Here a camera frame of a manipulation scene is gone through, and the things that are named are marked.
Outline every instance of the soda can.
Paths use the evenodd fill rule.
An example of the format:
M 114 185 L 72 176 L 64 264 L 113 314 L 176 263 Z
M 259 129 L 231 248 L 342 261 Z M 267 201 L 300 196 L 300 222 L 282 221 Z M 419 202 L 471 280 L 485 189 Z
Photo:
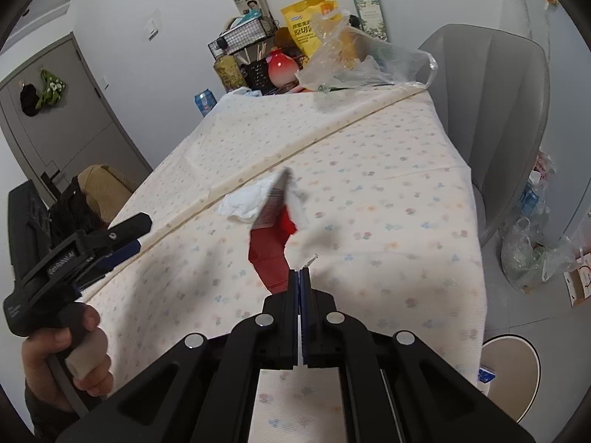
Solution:
M 211 90 L 205 90 L 203 93 L 195 95 L 195 104 L 201 111 L 201 114 L 205 117 L 205 115 L 212 111 L 213 107 L 218 104 L 218 100 L 216 100 L 216 97 Z

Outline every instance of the gray chair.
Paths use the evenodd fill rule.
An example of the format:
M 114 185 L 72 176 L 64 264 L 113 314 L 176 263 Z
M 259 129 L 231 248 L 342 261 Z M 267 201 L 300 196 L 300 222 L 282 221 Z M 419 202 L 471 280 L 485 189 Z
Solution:
M 525 187 L 548 118 L 544 50 L 526 38 L 445 25 L 421 45 L 438 63 L 429 88 L 451 142 L 472 170 L 484 245 Z

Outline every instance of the dark sleeve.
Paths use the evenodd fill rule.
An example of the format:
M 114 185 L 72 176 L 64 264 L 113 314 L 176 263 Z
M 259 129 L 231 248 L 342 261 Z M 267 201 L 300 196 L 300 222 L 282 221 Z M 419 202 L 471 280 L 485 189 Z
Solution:
M 53 443 L 60 433 L 79 419 L 76 413 L 59 410 L 38 400 L 27 384 L 25 403 L 35 427 L 35 436 L 42 443 Z

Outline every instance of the tablecloth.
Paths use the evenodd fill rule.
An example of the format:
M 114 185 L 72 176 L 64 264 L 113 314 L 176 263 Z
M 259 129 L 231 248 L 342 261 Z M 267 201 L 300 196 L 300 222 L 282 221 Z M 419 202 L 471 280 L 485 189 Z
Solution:
M 372 331 L 415 332 L 475 382 L 486 295 L 470 169 L 428 93 L 336 93 L 222 100 L 128 202 L 117 220 L 146 211 L 155 221 L 147 251 L 89 300 L 116 388 L 186 334 L 215 337 L 261 311 L 269 293 L 247 260 L 249 226 L 217 214 L 216 201 L 284 166 L 311 222 L 287 243 L 291 268 L 317 253 L 312 286 L 340 310 Z M 273 119 L 276 133 L 262 124 L 246 138 Z M 335 369 L 261 372 L 250 441 L 280 439 L 345 441 Z

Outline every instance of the hand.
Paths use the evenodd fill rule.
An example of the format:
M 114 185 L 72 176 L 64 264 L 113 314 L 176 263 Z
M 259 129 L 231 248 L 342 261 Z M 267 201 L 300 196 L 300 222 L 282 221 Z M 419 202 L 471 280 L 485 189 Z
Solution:
M 94 331 L 100 323 L 100 316 L 92 306 L 86 306 L 83 316 L 84 327 Z M 55 382 L 46 359 L 70 346 L 72 335 L 68 328 L 41 328 L 23 343 L 23 367 L 25 378 L 32 393 L 40 400 L 64 411 L 73 411 L 72 406 Z M 91 396 L 107 395 L 113 388 L 110 374 L 110 358 L 105 359 L 84 379 L 73 380 L 76 388 L 87 391 Z

